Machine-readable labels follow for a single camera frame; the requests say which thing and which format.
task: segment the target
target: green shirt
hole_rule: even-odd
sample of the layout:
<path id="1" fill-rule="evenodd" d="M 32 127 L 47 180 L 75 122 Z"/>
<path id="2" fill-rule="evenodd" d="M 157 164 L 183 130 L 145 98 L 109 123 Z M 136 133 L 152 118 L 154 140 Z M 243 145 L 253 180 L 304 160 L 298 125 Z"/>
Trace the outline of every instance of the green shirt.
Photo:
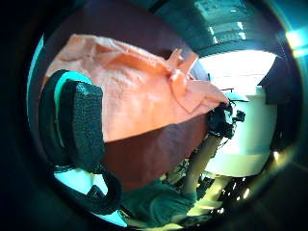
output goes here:
<path id="1" fill-rule="evenodd" d="M 123 194 L 122 205 L 134 218 L 160 227 L 170 223 L 174 215 L 185 215 L 196 201 L 196 193 L 181 194 L 160 180 Z"/>

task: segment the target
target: orange fabric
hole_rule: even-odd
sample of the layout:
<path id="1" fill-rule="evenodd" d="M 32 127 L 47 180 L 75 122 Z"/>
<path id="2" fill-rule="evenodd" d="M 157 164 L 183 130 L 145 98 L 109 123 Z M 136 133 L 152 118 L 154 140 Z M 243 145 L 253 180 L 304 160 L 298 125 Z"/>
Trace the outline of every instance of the orange fabric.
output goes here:
<path id="1" fill-rule="evenodd" d="M 111 38 L 73 35 L 46 71 L 79 71 L 102 88 L 104 142 L 122 140 L 205 114 L 225 95 L 190 74 L 197 55 L 165 59 Z"/>

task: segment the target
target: dark red surface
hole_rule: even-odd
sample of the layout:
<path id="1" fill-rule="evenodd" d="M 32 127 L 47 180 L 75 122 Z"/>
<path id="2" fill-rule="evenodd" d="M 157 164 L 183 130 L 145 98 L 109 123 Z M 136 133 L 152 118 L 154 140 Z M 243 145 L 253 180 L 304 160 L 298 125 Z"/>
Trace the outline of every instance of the dark red surface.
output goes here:
<path id="1" fill-rule="evenodd" d="M 39 74 L 41 78 L 55 55 L 72 34 L 118 39 L 165 58 L 175 48 L 190 51 L 157 16 L 120 0 L 93 0 L 70 15 L 47 40 Z M 199 64 L 192 74 L 207 78 Z M 181 124 L 171 124 L 146 134 L 106 144 L 102 162 L 122 182 L 125 191 L 136 189 L 160 177 L 190 155 L 205 134 L 204 115 Z"/>

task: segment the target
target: black foam pad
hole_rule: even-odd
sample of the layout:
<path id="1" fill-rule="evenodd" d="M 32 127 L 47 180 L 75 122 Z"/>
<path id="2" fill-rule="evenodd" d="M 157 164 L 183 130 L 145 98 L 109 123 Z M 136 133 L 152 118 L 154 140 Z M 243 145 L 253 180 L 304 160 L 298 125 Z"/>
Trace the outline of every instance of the black foam pad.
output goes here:
<path id="1" fill-rule="evenodd" d="M 103 91 L 77 81 L 64 83 L 58 114 L 64 148 L 72 162 L 96 173 L 105 152 L 102 134 Z"/>
<path id="2" fill-rule="evenodd" d="M 97 214 L 109 215 L 120 208 L 122 200 L 122 187 L 117 178 L 111 174 L 107 169 L 101 167 L 97 170 L 104 177 L 105 183 L 108 186 L 108 192 L 103 196 L 103 192 L 95 185 L 87 195 L 71 189 L 63 183 L 64 192 L 75 202 L 80 204 L 83 208 Z"/>

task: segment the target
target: bright light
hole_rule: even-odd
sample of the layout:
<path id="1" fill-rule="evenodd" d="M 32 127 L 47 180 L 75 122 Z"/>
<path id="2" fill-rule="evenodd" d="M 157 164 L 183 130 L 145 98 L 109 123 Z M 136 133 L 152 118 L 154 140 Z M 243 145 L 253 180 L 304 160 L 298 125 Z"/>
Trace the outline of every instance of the bright light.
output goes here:
<path id="1" fill-rule="evenodd" d="M 244 29 L 244 26 L 243 26 L 242 22 L 237 22 L 237 24 L 238 24 L 238 27 L 240 27 L 241 30 Z"/>
<path id="2" fill-rule="evenodd" d="M 198 204 L 197 207 L 201 208 L 201 209 L 207 209 L 207 210 L 215 209 L 215 207 L 213 207 L 213 206 L 207 206 L 207 205 L 202 205 L 202 204 Z"/>
<path id="3" fill-rule="evenodd" d="M 279 160 L 279 156 L 280 156 L 279 152 L 274 151 L 274 152 L 272 153 L 272 155 L 273 155 L 273 158 L 275 159 L 275 161 L 278 161 L 278 160 Z"/>
<path id="4" fill-rule="evenodd" d="M 216 37 L 213 37 L 214 43 L 218 43 L 218 39 Z"/>
<path id="5" fill-rule="evenodd" d="M 258 50 L 232 51 L 200 59 L 219 89 L 251 92 L 268 74 L 276 56 Z"/>
<path id="6" fill-rule="evenodd" d="M 213 35 L 214 34 L 213 27 L 209 27 L 209 29 L 210 29 L 211 35 Z"/>
<path id="7" fill-rule="evenodd" d="M 246 199 L 248 197 L 249 192 L 250 192 L 250 189 L 246 189 L 246 191 L 244 192 L 244 195 L 243 195 L 243 199 Z"/>
<path id="8" fill-rule="evenodd" d="M 301 57 L 308 55 L 307 49 L 307 37 L 308 37 L 308 27 L 299 28 L 296 31 L 290 31 L 286 33 L 287 40 L 293 49 L 294 56 Z"/>
<path id="9" fill-rule="evenodd" d="M 221 209 L 218 210 L 218 214 L 223 214 L 223 212 L 224 212 L 224 209 L 223 209 L 223 208 L 221 208 Z"/>
<path id="10" fill-rule="evenodd" d="M 242 39 L 246 39 L 246 35 L 244 34 L 244 32 L 239 32 L 239 36 L 240 36 Z"/>

